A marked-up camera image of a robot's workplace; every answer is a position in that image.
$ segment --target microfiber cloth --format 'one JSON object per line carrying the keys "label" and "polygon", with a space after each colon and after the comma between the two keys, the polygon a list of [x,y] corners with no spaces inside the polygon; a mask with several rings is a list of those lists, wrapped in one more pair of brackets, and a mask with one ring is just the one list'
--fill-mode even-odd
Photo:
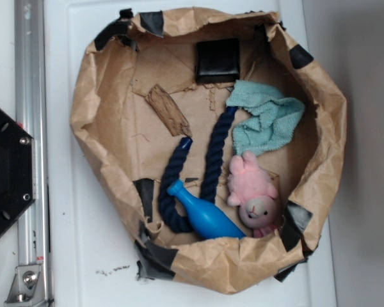
{"label": "microfiber cloth", "polygon": [[233,130],[233,147],[238,155],[245,150],[261,155],[289,143],[305,110],[300,100],[284,97],[274,86],[250,81],[236,81],[226,105],[252,114]]}

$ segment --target pink plush toy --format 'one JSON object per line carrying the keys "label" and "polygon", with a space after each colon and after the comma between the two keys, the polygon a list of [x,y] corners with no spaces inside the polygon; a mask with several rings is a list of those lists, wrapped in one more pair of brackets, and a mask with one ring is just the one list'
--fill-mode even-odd
{"label": "pink plush toy", "polygon": [[230,206],[240,206],[239,215],[243,224],[253,228],[255,238],[263,238],[272,233],[278,208],[274,199],[278,191],[271,183],[268,173],[257,164],[251,151],[235,155],[230,161],[228,187]]}

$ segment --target wood piece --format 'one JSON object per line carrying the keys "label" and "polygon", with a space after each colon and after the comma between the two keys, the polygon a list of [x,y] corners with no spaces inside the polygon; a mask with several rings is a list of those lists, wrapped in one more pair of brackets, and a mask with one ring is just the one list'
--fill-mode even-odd
{"label": "wood piece", "polygon": [[155,84],[145,99],[154,108],[173,136],[184,134],[192,138],[192,132],[185,116],[171,96],[159,84]]}

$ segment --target rope toy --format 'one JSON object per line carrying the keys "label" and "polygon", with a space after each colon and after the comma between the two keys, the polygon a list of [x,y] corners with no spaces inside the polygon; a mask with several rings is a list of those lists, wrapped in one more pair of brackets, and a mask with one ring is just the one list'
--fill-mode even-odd
{"label": "rope toy", "polygon": [[[237,107],[227,107],[216,122],[209,142],[206,154],[206,171],[202,182],[200,198],[211,203],[215,202],[216,186],[219,182],[221,167],[223,164],[223,147],[225,139],[235,118]],[[180,216],[175,208],[175,198],[166,191],[171,184],[179,179],[179,173],[183,169],[186,157],[192,144],[191,138],[182,138],[179,146],[173,154],[165,168],[159,189],[158,204],[159,212],[164,222],[175,232],[192,232],[193,228],[188,217]]]}

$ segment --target blue plastic bottle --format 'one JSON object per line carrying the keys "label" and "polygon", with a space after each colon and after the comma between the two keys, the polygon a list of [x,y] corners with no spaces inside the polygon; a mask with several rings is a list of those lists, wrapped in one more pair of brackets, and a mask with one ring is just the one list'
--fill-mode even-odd
{"label": "blue plastic bottle", "polygon": [[176,197],[185,207],[195,231],[204,239],[219,237],[243,238],[246,235],[213,203],[194,197],[182,181],[175,181],[168,194]]}

